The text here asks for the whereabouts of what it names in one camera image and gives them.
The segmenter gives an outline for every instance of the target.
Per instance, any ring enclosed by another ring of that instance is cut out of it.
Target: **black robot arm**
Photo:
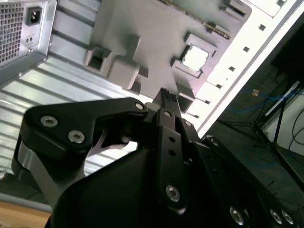
[[[84,176],[88,156],[138,142]],[[38,106],[23,118],[12,168],[53,208],[46,227],[298,226],[217,139],[198,137],[177,97]]]

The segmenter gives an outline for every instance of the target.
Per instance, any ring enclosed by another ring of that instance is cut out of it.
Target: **power socket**
[[[28,8],[26,25],[33,26],[40,24],[42,16],[42,8],[41,7],[32,7]]]

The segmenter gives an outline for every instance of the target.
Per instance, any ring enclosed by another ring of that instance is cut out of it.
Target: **corrugated metal surface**
[[[126,96],[144,103],[151,101],[124,91],[83,68],[99,4],[96,0],[60,0],[49,60],[0,91],[0,169],[11,172],[22,117],[30,107]],[[85,171],[90,174],[132,150],[134,143],[122,150],[90,157]]]

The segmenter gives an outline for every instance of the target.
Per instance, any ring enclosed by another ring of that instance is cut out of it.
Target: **power supply vent grille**
[[[24,8],[0,3],[0,64],[19,55]]]

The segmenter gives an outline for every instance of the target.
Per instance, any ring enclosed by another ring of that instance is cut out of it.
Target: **power supply unit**
[[[0,88],[47,58],[56,0],[0,0]]]

